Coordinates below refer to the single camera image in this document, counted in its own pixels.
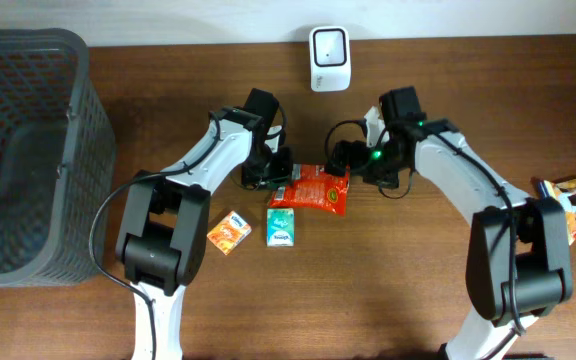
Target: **plastic bin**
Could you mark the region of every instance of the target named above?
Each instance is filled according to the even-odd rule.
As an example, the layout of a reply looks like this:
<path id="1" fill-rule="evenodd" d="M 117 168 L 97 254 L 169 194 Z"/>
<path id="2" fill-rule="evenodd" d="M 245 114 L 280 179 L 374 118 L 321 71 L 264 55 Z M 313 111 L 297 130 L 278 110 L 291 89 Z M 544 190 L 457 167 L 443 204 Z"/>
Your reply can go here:
<path id="1" fill-rule="evenodd" d="M 96 274 L 88 233 L 110 191 L 115 147 L 83 40 L 60 29 L 0 31 L 0 286 Z"/>

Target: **gray bin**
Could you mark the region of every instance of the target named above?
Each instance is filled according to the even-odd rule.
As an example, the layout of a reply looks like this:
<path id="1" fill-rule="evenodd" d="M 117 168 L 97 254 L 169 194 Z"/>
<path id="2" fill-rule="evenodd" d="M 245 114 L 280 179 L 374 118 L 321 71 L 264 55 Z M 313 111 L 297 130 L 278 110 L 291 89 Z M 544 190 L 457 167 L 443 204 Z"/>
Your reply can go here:
<path id="1" fill-rule="evenodd" d="M 83 40 L 60 29 L 0 31 L 0 286 L 96 274 L 88 232 L 115 148 Z M 106 219 L 99 225 L 101 258 Z"/>

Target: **robotic arm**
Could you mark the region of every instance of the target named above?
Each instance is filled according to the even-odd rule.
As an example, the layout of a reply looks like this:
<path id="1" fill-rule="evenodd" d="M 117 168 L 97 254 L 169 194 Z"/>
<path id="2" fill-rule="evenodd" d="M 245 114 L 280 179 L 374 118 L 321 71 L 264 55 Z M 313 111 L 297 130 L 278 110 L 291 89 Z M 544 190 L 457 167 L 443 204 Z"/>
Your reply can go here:
<path id="1" fill-rule="evenodd" d="M 517 328 L 532 325 L 572 296 L 563 209 L 505 181 L 448 120 L 426 122 L 414 88 L 390 91 L 379 100 L 383 120 L 372 108 L 356 122 L 367 142 L 337 143 L 326 171 L 341 175 L 349 165 L 381 190 L 397 188 L 398 172 L 410 169 L 446 195 L 471 225 L 466 287 L 473 307 L 457 336 L 442 345 L 440 357 L 501 359 L 517 339 Z M 531 251 L 515 255 L 516 238 L 508 246 L 511 217 Z"/>
<path id="2" fill-rule="evenodd" d="M 244 186 L 276 189 L 291 179 L 292 154 L 281 147 L 285 116 L 283 126 L 270 127 L 278 108 L 272 94 L 253 89 L 243 108 L 225 107 L 212 114 L 204 137 L 163 172 L 196 166 L 130 188 L 115 255 L 124 264 L 131 286 L 152 301 L 156 340 L 152 339 L 148 305 L 135 294 L 133 360 L 155 358 L 153 353 L 156 359 L 182 358 L 183 295 L 201 265 L 210 197 L 223 179 L 240 164 Z M 174 228 L 150 219 L 150 213 L 163 212 L 178 214 Z"/>

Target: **wooden table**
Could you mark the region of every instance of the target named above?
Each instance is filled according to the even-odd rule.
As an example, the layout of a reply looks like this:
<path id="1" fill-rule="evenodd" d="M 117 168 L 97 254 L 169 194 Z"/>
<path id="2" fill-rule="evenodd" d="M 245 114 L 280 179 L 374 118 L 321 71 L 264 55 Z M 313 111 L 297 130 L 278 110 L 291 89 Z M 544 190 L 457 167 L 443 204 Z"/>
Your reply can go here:
<path id="1" fill-rule="evenodd" d="M 92 49 L 90 75 L 117 137 L 115 185 L 179 159 L 206 131 L 207 111 L 243 104 L 252 87 L 285 107 L 298 162 L 322 163 L 334 123 L 414 85 L 431 118 L 452 119 L 517 187 L 532 192 L 533 176 L 576 174 L 576 36 L 354 41 L 351 51 L 350 88 L 319 94 L 310 90 L 305 44 Z M 227 257 L 207 245 L 184 300 L 185 354 L 365 359 L 436 351 L 470 308 L 469 228 L 430 182 L 414 181 L 408 197 L 390 201 L 353 179 L 347 215 L 297 210 L 296 245 L 284 249 L 264 242 L 268 194 L 224 182 L 211 221 L 236 210 L 253 232 Z M 108 225 L 106 264 L 116 274 L 124 201 L 113 204 Z M 572 262 L 572 300 L 513 352 L 576 359 L 576 243 Z M 0 289 L 0 358 L 129 358 L 133 303 L 101 277 L 71 288 Z"/>

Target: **brown table surface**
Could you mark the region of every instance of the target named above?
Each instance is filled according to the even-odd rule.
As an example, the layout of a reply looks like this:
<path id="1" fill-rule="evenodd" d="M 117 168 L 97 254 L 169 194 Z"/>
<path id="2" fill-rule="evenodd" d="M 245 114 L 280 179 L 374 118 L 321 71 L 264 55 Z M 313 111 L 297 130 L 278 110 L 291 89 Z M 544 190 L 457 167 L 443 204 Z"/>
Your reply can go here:
<path id="1" fill-rule="evenodd" d="M 207 111 L 241 105 L 252 87 L 288 116 L 287 144 L 323 163 L 336 122 L 360 118 L 387 90 L 414 85 L 431 118 L 448 117 L 473 149 L 517 187 L 576 174 L 576 36 L 353 41 L 352 83 L 314 93 L 305 44 L 98 48 L 90 76 L 112 121 L 115 185 L 183 156 L 207 129 Z M 348 129 L 339 137 L 357 137 Z M 239 211 L 253 232 L 229 256 L 207 244 L 184 299 L 191 358 L 351 359 L 437 350 L 470 301 L 469 228 L 429 181 L 392 201 L 353 179 L 345 217 L 296 210 L 294 248 L 268 249 L 264 192 L 226 180 L 210 219 Z M 110 210 L 106 264 L 125 197 Z M 528 330 L 512 352 L 576 359 L 575 293 Z M 0 289 L 0 358 L 129 358 L 134 300 L 97 277 L 69 288 Z"/>

